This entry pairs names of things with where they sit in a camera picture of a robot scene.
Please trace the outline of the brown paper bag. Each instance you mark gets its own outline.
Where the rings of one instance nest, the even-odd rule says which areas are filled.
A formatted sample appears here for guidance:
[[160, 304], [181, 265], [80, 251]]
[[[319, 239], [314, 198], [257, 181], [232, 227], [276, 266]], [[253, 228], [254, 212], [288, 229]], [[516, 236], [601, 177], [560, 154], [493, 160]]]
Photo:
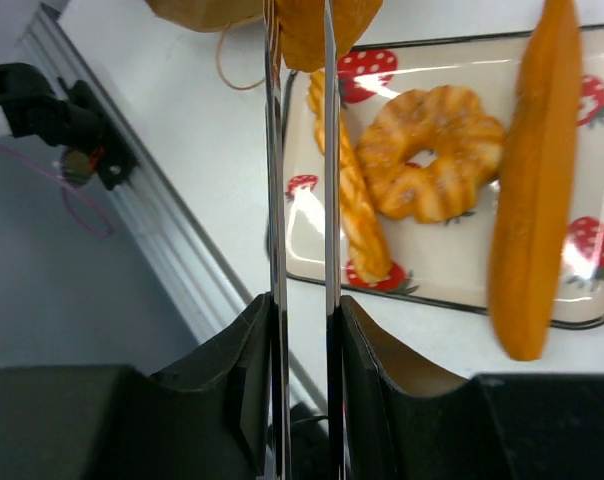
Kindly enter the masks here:
[[238, 85], [226, 76], [221, 52], [227, 33], [232, 28], [263, 19], [263, 2], [258, 0], [147, 0], [158, 17], [200, 33], [219, 32], [215, 67], [220, 80], [234, 91], [254, 90], [265, 83], [265, 77], [249, 85]]

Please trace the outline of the round orange fake bread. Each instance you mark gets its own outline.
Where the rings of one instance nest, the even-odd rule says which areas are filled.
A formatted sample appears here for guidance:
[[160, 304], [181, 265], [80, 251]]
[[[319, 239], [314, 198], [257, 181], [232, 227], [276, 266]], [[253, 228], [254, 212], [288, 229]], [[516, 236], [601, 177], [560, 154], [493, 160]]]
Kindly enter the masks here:
[[[339, 58], [346, 55], [372, 23], [382, 0], [333, 2], [333, 25]], [[313, 72], [325, 65], [324, 11], [321, 0], [276, 1], [281, 52], [291, 70]]]

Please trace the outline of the long orange fake baguette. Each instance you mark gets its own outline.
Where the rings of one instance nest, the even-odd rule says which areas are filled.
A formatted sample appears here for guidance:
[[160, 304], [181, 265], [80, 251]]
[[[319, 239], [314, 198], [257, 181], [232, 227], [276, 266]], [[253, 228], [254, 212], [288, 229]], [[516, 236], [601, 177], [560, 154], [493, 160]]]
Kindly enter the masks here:
[[545, 2], [520, 63], [499, 168], [487, 306], [513, 360], [540, 358], [573, 194], [582, 41], [572, 1]]

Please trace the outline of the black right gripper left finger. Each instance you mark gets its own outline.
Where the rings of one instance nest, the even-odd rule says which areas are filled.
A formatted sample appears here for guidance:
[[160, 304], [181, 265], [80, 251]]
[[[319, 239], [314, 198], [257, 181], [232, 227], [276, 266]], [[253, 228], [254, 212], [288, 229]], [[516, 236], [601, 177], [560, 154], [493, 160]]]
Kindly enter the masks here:
[[253, 479], [265, 465], [271, 297], [144, 375], [0, 367], [0, 479]]

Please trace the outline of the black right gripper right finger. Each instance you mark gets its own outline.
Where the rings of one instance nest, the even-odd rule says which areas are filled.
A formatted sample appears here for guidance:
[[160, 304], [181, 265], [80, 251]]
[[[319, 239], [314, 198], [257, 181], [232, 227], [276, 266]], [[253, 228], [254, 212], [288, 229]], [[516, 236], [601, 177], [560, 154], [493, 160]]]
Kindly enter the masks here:
[[345, 413], [355, 479], [604, 479], [604, 375], [480, 374], [408, 393], [341, 300]]

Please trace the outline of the metal tongs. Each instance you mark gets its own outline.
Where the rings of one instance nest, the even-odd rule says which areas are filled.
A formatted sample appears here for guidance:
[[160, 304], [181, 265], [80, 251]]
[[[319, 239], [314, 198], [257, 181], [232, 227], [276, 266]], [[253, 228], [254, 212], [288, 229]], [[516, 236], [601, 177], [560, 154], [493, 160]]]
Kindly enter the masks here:
[[[264, 4], [266, 29], [266, 127], [269, 179], [269, 259], [272, 310], [275, 314], [271, 339], [272, 416], [274, 427], [275, 473], [279, 479], [292, 476], [291, 421], [289, 388], [289, 345], [287, 307], [287, 261], [305, 267], [304, 279], [325, 287], [326, 293], [326, 361], [327, 415], [330, 475], [346, 476], [346, 455], [343, 417], [343, 364], [339, 316], [341, 293], [341, 233], [339, 212], [339, 132], [340, 105], [337, 91], [337, 47], [334, 35], [334, 7], [323, 6], [324, 59], [328, 78], [325, 92], [327, 139], [319, 147], [313, 139], [288, 138], [298, 129], [313, 132], [314, 115], [306, 103], [304, 88], [310, 76], [293, 71], [287, 84], [280, 83], [283, 65], [284, 33], [278, 4]], [[325, 172], [321, 179], [325, 188], [322, 198], [310, 193], [297, 194], [287, 205], [284, 199], [284, 175], [288, 166], [300, 160], [316, 163]]]

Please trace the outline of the round yellow fake pastry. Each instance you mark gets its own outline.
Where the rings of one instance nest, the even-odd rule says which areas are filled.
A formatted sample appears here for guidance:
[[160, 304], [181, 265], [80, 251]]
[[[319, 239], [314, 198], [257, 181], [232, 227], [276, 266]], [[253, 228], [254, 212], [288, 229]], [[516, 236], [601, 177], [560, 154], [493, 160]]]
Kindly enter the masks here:
[[471, 88], [411, 89], [378, 111], [356, 158], [377, 212], [440, 223], [476, 206], [497, 175], [505, 136]]

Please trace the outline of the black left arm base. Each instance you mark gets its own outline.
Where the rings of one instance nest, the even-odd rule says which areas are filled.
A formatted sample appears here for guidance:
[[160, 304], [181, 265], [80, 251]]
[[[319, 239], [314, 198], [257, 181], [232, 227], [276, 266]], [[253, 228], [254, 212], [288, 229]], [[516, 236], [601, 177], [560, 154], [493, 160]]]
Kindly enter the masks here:
[[60, 86], [64, 98], [36, 67], [0, 64], [0, 136], [37, 136], [49, 146], [81, 153], [88, 159], [89, 172], [107, 190], [114, 189], [137, 166], [134, 153], [87, 82]]

